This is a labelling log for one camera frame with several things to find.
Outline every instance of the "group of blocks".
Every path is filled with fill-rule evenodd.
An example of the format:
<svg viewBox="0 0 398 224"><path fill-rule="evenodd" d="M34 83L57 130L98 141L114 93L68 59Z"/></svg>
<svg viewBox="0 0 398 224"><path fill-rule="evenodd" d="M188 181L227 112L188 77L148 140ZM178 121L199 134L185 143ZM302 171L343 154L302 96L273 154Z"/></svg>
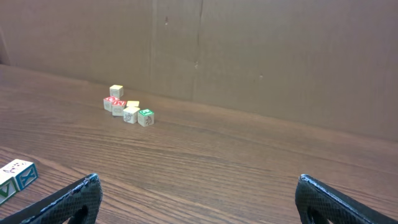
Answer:
<svg viewBox="0 0 398 224"><path fill-rule="evenodd" d="M122 116L125 122L134 124L138 122L146 127L155 123L155 113L150 109L140 110L139 101L123 101L124 90L121 85L109 88L110 96L104 99L104 108L112 112L113 116Z"/></svg>
<svg viewBox="0 0 398 224"><path fill-rule="evenodd" d="M0 170L0 205L24 190L38 177L33 162L14 159Z"/></svg>

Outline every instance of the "table surface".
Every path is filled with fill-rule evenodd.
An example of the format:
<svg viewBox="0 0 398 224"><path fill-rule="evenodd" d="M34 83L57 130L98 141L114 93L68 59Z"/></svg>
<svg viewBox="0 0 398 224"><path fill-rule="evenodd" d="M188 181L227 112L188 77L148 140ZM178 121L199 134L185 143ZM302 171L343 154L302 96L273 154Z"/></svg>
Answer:
<svg viewBox="0 0 398 224"><path fill-rule="evenodd" d="M96 172L98 223L300 223L300 174L398 219L397 142L125 90L155 112L143 128L104 110L108 94L0 65L0 166L39 173L0 218Z"/></svg>

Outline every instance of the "block with green top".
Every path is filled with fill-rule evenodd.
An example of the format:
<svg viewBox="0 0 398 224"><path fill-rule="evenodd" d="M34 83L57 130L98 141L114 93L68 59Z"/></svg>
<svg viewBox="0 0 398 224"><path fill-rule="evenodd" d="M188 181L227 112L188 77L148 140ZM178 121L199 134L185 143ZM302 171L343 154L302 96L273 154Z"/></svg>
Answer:
<svg viewBox="0 0 398 224"><path fill-rule="evenodd" d="M146 127L155 123L155 113L150 109L140 110L138 112L138 123Z"/></svg>
<svg viewBox="0 0 398 224"><path fill-rule="evenodd" d="M12 175L0 175L0 205L18 192L17 184Z"/></svg>

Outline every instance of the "block with blue side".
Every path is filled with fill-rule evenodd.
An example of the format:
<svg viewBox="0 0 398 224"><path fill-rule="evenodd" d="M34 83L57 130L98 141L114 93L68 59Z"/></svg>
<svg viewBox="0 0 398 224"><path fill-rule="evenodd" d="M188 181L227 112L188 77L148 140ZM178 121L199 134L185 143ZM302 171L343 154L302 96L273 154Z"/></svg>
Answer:
<svg viewBox="0 0 398 224"><path fill-rule="evenodd" d="M11 175L18 190L24 190L29 184L38 178L37 169L33 162L14 159L0 170L0 175Z"/></svg>

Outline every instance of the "brown cardboard backdrop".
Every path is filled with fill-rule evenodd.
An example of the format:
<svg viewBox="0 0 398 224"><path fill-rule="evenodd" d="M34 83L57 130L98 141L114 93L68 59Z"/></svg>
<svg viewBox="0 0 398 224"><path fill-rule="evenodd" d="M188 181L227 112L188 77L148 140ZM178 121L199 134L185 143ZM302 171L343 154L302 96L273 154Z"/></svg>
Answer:
<svg viewBox="0 0 398 224"><path fill-rule="evenodd" d="M5 0L0 60L398 140L397 11L396 0Z"/></svg>

